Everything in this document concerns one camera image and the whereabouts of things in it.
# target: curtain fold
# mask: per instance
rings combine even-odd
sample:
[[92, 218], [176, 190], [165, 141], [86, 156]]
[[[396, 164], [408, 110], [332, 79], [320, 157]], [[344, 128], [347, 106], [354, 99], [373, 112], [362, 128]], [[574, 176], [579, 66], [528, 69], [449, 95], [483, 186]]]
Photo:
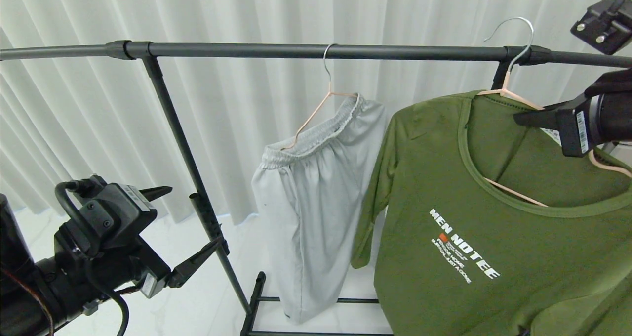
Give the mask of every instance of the curtain fold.
[[[599, 0], [0, 0], [2, 48], [154, 42], [536, 45], [594, 52], [569, 27]], [[620, 55], [632, 55], [632, 47]], [[326, 92], [322, 60], [159, 59], [217, 214], [256, 212], [250, 179], [264, 145], [292, 136]], [[389, 113], [420, 100], [489, 88], [494, 63], [329, 60], [337, 91]], [[512, 89], [542, 105], [573, 99], [609, 68], [517, 68]], [[329, 100], [314, 119], [333, 115]], [[140, 61], [31, 59], [0, 63], [0, 191], [14, 210], [54, 208], [63, 180], [174, 187], [157, 202], [180, 221], [194, 191]]]

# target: hanger hook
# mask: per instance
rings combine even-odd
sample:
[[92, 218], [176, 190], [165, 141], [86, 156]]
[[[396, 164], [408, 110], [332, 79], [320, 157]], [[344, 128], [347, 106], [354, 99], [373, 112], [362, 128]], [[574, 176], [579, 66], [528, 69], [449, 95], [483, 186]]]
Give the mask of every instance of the hanger hook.
[[327, 71], [327, 75], [329, 75], [329, 83], [331, 83], [331, 73], [329, 72], [329, 68], [327, 68], [327, 51], [331, 48], [331, 46], [336, 45], [336, 43], [332, 43], [325, 48], [325, 54], [322, 55], [322, 62], [325, 64], [325, 70]]
[[503, 21], [503, 22], [499, 23], [499, 25], [496, 27], [496, 29], [494, 30], [494, 32], [492, 32], [492, 35], [490, 35], [490, 36], [489, 36], [489, 37], [487, 37], [486, 39], [483, 39], [483, 42], [487, 42], [487, 40], [488, 40], [488, 39], [491, 39], [491, 38], [494, 36], [494, 34], [496, 33], [496, 30], [498, 30], [498, 28], [499, 28], [500, 26], [502, 26], [504, 23], [506, 23], [507, 21], [510, 21], [510, 20], [512, 20], [512, 19], [519, 19], [519, 20], [524, 21], [524, 23], [528, 24], [528, 25], [529, 25], [529, 28], [531, 29], [531, 37], [529, 38], [529, 44], [528, 44], [528, 45], [526, 45], [526, 47], [524, 48], [524, 50], [522, 50], [522, 52], [520, 52], [520, 53], [519, 53], [519, 54], [518, 54], [518, 55], [517, 55], [514, 59], [512, 59], [512, 61], [510, 62], [510, 68], [508, 69], [508, 71], [512, 71], [512, 68], [513, 68], [513, 66], [514, 66], [515, 62], [516, 62], [517, 60], [519, 60], [519, 59], [520, 59], [520, 57], [522, 57], [525, 53], [527, 53], [527, 52], [529, 51], [529, 49], [531, 48], [531, 44], [533, 44], [533, 36], [535, 35], [535, 30], [533, 29], [533, 24], [531, 23], [531, 21], [529, 21], [528, 19], [526, 19], [526, 18], [524, 18], [524, 17], [521, 17], [521, 16], [517, 16], [517, 17], [514, 17], [514, 18], [508, 18], [508, 19], [506, 19], [505, 21]]

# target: shirt neckline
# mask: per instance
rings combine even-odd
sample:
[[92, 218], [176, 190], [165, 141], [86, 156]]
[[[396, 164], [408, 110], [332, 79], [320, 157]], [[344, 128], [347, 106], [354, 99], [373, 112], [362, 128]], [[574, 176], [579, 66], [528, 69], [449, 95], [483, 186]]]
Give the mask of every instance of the shirt neckline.
[[605, 199], [603, 201], [599, 201], [597, 203], [592, 203], [589, 205], [573, 206], [569, 208], [545, 207], [535, 205], [533, 203], [528, 203], [518, 198], [508, 196], [507, 194], [498, 190], [498, 188], [494, 187], [494, 185], [485, 180], [483, 175], [476, 168], [476, 165], [474, 165], [474, 162], [472, 161], [472, 156], [470, 155], [470, 148], [468, 146], [467, 124], [470, 120], [472, 100], [474, 99], [474, 96], [464, 100], [463, 108], [461, 109], [461, 117], [459, 120], [458, 131], [459, 152], [461, 155], [461, 160], [463, 161], [463, 164], [465, 165], [465, 168], [467, 169], [469, 174], [472, 176], [472, 179], [474, 179], [474, 181], [476, 181], [476, 183], [478, 183], [478, 185], [480, 185], [483, 190], [493, 196], [497, 201], [500, 201], [505, 205], [512, 206], [512, 208], [523, 210], [531, 214], [548, 217], [594, 216], [618, 210], [632, 204], [632, 181], [630, 184], [630, 188], [628, 188], [626, 192], [619, 194], [616, 197], [611, 197], [609, 199]]

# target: elastic waistband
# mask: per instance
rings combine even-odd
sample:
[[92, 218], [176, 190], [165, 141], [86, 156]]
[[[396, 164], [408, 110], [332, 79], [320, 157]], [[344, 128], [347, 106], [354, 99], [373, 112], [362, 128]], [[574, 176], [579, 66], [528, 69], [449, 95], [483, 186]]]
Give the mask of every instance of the elastic waistband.
[[340, 135], [350, 120], [354, 119], [365, 106], [366, 100], [360, 94], [357, 97], [346, 97], [334, 117], [300, 133], [298, 142], [291, 149], [281, 150], [294, 142], [293, 137], [267, 145], [264, 149], [262, 167], [276, 169], [313, 154], [329, 140]]

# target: marble floor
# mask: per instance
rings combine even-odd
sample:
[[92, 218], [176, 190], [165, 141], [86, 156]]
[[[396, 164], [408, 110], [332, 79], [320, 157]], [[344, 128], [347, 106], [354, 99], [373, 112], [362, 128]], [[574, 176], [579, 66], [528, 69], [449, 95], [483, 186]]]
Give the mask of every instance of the marble floor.
[[[16, 213], [16, 219], [34, 260], [51, 257], [52, 236], [67, 217], [52, 210], [33, 215], [28, 210]], [[219, 217], [229, 242], [229, 259], [250, 299], [259, 271], [267, 274], [264, 295], [278, 296], [275, 274], [270, 270], [263, 223], [253, 215], [239, 226], [232, 226], [228, 216]], [[142, 234], [171, 268], [197, 252], [207, 236], [196, 216], [181, 223], [170, 217], [154, 221]], [[375, 298], [373, 267], [350, 268], [341, 297]], [[130, 320], [129, 336], [238, 336], [245, 312], [224, 274], [217, 257], [212, 256], [179, 289], [164, 289], [154, 298], [142, 293], [126, 295]], [[113, 336], [120, 323], [120, 310], [106, 302], [92, 316], [79, 316], [56, 332], [59, 336]], [[389, 334], [391, 329], [379, 305], [339, 304], [309, 322], [294, 326], [285, 320], [280, 303], [264, 302], [259, 308], [256, 330], [294, 332], [357, 332]]]

